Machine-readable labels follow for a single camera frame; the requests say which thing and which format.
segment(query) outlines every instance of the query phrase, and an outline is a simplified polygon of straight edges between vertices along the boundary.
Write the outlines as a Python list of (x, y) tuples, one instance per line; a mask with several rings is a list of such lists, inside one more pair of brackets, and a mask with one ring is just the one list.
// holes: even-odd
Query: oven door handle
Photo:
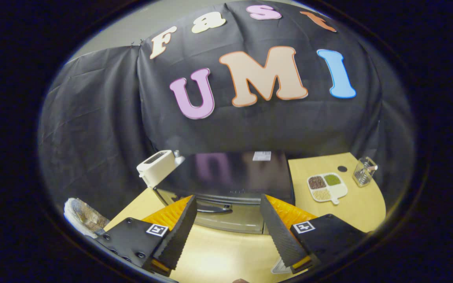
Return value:
[(197, 202), (197, 211), (202, 213), (232, 213), (232, 206), (225, 204), (223, 207), (220, 206), (205, 206)]

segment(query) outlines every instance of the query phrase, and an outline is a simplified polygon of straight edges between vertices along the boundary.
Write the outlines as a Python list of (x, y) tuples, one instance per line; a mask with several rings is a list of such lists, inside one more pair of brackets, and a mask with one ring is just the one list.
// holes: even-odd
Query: grains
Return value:
[(324, 179), (326, 180), (326, 183), (328, 184), (328, 186), (340, 184), (340, 179), (338, 179), (337, 176), (332, 175), (332, 174), (324, 176)]
[(309, 179), (309, 186), (311, 189), (315, 190), (326, 187), (326, 184), (321, 176), (316, 176)]
[(315, 197), (315, 199), (318, 200), (329, 200), (331, 199), (330, 192), (328, 190), (319, 190), (319, 191), (314, 191), (312, 195)]

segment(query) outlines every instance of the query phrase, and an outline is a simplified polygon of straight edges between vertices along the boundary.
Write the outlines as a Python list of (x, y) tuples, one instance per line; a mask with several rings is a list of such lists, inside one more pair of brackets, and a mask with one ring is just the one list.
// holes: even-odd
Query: letter m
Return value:
[(272, 47), (268, 50), (264, 67), (243, 51), (221, 56), (219, 62), (228, 66), (234, 82), (235, 97), (232, 104), (244, 107), (257, 102), (257, 96), (249, 91), (248, 82), (265, 100), (270, 100), (275, 79), (279, 79), (279, 90), (276, 93), (278, 98), (291, 100), (307, 97), (309, 92), (302, 86), (295, 54), (295, 50), (289, 46)]

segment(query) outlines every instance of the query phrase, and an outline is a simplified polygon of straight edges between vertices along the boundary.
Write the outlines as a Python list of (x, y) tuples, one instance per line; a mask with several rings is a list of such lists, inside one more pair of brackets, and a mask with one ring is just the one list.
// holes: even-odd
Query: letter u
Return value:
[(174, 92), (178, 106), (181, 112), (190, 119), (203, 119), (212, 114), (214, 110), (214, 97), (212, 96), (211, 86), (207, 77), (210, 74), (208, 68), (202, 68), (193, 72), (190, 77), (196, 81), (202, 96), (203, 103), (201, 106), (193, 106), (186, 92), (186, 79), (176, 79), (170, 84), (170, 89)]

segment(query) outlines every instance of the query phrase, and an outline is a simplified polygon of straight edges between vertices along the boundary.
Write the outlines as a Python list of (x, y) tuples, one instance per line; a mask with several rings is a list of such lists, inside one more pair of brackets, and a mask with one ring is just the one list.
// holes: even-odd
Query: blue letter i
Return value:
[(353, 98), (356, 96), (356, 91), (352, 88), (345, 70), (344, 57), (342, 54), (332, 50), (318, 50), (318, 56), (325, 59), (331, 73), (333, 86), (330, 88), (330, 93), (337, 98)]

